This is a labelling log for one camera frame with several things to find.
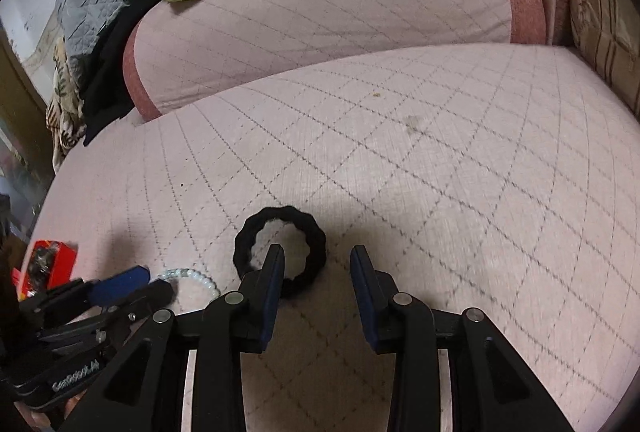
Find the sofa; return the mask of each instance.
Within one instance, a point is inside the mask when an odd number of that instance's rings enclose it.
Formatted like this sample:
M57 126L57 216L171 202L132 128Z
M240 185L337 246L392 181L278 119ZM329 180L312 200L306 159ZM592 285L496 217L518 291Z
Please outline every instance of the sofa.
M69 153L33 240L77 245L81 277L190 268L225 292L250 215L311 213L328 261L242 359L250 431L385 429L394 365L362 336L361 243L430 306L485 311L577 432L611 426L640 366L640 125L572 42L572 4L161 2L124 56L136 108ZM296 274L300 235L269 223L256 265L271 242ZM185 279L172 308L209 300Z

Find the beige striped fabric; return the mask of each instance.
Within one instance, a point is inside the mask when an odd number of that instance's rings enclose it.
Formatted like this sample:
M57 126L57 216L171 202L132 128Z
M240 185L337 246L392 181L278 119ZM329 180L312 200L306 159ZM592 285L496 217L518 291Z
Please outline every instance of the beige striped fabric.
M640 119L640 15L631 0L571 0L575 45Z

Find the clear bead bracelet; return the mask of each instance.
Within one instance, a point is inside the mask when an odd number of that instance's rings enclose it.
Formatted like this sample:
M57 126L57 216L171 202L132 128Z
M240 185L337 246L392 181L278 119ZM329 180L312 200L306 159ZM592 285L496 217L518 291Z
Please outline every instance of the clear bead bracelet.
M218 286L213 281L213 279L196 269L180 267L176 269L168 269L159 274L158 278L160 280L169 280L171 278L191 278L196 282L200 282L202 285L204 285L204 287L209 289L212 300L215 300L220 296L220 290L218 289Z

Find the metal rivet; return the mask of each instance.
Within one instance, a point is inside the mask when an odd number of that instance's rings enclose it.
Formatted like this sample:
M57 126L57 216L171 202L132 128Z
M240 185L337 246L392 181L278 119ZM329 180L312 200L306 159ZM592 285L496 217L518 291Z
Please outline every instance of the metal rivet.
M244 300L244 296L240 291L231 291L225 295L225 302L230 306L235 306Z
M169 309L159 309L154 313L155 323L165 323L169 318L171 318L171 311Z
M394 302L399 306L408 306L414 298L409 293L396 293L394 295Z
M466 310L466 317L472 322L481 322L484 320L484 313L477 307L472 307Z

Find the clamp jaw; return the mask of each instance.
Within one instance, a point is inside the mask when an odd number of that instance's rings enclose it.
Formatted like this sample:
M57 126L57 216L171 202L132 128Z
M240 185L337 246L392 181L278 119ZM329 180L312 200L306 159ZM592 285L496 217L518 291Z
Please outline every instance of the clamp jaw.
M362 328L377 354L396 353L388 432L440 430L438 349L447 349L454 432L572 432L504 335L476 307L431 309L375 271L364 246L351 251Z
M20 332L3 336L0 383L15 401L62 422L65 402L83 391L129 338L130 327L174 295L134 267L103 281L75 280L18 305ZM91 307L101 313L76 322Z
M245 432L240 353L259 354L273 333L284 252L193 313L156 311L94 381L61 432L180 432L189 352L197 349L191 430Z

